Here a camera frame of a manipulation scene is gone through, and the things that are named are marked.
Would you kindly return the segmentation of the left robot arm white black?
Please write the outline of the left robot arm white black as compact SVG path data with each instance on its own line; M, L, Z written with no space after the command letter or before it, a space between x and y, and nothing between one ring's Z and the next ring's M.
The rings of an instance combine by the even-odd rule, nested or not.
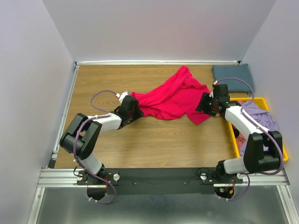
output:
M78 113L62 134L59 145L85 169L91 183L99 184L105 178L105 166L93 153L99 135L119 130L142 116L138 100L126 95L121 99L120 106L105 115L86 116Z

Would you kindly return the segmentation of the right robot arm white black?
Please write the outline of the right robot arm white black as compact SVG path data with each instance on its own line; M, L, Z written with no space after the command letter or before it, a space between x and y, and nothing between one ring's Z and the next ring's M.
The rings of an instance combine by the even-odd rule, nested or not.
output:
M245 111L251 103L252 100L248 100L240 104L238 101L231 101L229 96L215 98L209 93L203 93L196 108L196 111L212 117L219 114L246 138L243 156L218 162L215 178L221 183L238 173L275 175L283 168L282 135L262 126Z

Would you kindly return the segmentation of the red t shirt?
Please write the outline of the red t shirt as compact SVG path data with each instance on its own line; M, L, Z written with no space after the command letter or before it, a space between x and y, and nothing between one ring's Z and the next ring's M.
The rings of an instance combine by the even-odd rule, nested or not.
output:
M138 100L145 117L174 120L186 115L199 125L210 118L196 111L204 93L210 93L208 87L195 79L188 67L182 66L159 87L148 93L132 92L130 95Z

